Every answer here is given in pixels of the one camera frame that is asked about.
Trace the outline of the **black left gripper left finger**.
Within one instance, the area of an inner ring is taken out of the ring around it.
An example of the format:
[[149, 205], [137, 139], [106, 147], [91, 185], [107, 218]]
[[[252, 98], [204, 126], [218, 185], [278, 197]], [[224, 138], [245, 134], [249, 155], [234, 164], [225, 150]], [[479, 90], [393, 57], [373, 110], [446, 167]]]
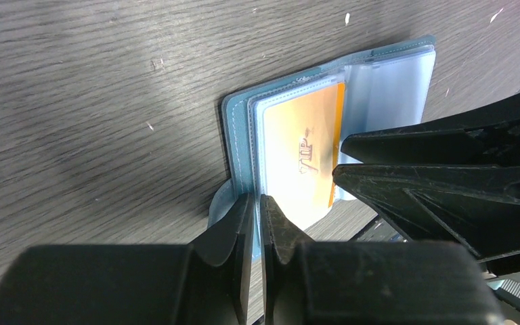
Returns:
[[245, 324], [255, 201], [187, 244], [26, 249], [0, 281], [0, 324]]

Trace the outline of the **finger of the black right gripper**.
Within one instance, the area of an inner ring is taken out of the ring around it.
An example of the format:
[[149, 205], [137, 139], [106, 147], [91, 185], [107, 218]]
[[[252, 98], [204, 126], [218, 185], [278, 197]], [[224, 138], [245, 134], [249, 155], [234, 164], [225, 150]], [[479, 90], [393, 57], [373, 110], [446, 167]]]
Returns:
[[350, 135], [342, 153], [366, 164], [520, 166], [520, 93], [407, 127]]
[[478, 261], [520, 254], [520, 166], [353, 164], [333, 178], [410, 240], [457, 242]]

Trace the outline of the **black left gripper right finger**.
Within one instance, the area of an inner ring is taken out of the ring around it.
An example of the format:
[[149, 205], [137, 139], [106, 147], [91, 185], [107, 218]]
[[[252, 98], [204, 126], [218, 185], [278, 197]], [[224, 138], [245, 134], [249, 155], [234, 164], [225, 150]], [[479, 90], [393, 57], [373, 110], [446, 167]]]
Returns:
[[260, 200], [266, 324], [502, 324], [475, 260], [451, 242], [317, 242]]

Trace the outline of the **blue card holder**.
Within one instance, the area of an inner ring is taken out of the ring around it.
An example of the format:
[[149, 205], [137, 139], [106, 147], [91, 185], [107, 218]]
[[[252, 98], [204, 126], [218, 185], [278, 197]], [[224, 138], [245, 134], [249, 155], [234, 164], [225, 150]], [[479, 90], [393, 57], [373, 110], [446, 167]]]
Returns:
[[419, 124], [435, 66], [425, 35], [351, 53], [227, 95], [221, 122], [230, 178], [215, 193], [209, 223], [241, 194], [273, 197], [306, 230], [352, 195], [332, 179], [353, 134]]

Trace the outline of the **orange VIP credit card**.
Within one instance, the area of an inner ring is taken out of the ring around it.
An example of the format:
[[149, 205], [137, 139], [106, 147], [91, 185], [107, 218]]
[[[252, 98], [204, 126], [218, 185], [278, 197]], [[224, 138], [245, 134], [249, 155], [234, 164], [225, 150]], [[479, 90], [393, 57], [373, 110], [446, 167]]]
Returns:
[[298, 89], [257, 108], [263, 156], [261, 193], [305, 230], [334, 202], [332, 170], [338, 163], [345, 84], [331, 81]]

